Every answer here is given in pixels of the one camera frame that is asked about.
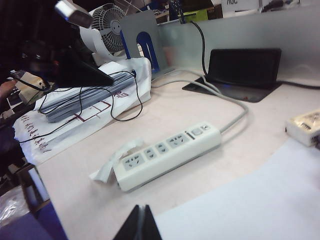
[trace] stack of paper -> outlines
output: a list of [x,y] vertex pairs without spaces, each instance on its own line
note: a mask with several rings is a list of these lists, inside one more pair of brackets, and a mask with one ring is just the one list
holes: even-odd
[[134,77],[127,72],[120,72],[112,77],[114,79],[112,86],[83,87],[82,89],[74,87],[67,91],[58,92],[63,90],[58,89],[56,92],[49,93],[54,97],[47,98],[40,110],[45,113],[49,123],[59,122],[81,110],[80,89],[82,109],[85,109],[135,82]]

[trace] desk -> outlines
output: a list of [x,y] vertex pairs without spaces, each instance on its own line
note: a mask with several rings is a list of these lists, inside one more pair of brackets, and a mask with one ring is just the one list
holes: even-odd
[[70,240],[112,239],[135,204],[149,204],[158,215],[251,173],[288,138],[285,120],[318,108],[320,102],[317,90],[282,85],[261,102],[247,103],[249,114],[223,134],[218,149],[133,192],[122,192],[114,175],[107,184],[90,180],[89,174],[132,139],[142,137],[149,145],[203,120],[220,129],[242,111],[218,97],[183,91],[184,85],[153,89],[141,116],[113,122],[37,167]]

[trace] white fan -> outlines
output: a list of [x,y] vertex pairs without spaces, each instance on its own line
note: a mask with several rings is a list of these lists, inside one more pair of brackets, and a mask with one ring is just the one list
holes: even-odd
[[89,14],[93,17],[92,25],[89,28],[80,27],[84,44],[105,62],[127,58],[120,36],[120,19],[125,12],[113,3],[107,3]]

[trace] floor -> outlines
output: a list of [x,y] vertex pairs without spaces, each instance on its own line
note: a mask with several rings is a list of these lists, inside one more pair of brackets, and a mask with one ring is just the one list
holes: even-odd
[[35,215],[28,213],[0,228],[0,239],[68,240],[51,203]]

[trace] white tissue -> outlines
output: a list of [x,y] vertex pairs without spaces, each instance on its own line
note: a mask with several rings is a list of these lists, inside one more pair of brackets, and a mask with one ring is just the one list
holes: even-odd
[[95,171],[89,175],[92,180],[101,181],[103,183],[107,183],[108,178],[111,173],[111,169],[115,164],[119,163],[119,160],[126,154],[128,154],[131,150],[135,148],[139,148],[144,144],[144,140],[142,138],[135,139],[133,141],[127,142],[122,145],[116,152],[112,154],[109,161],[106,162],[98,171]]

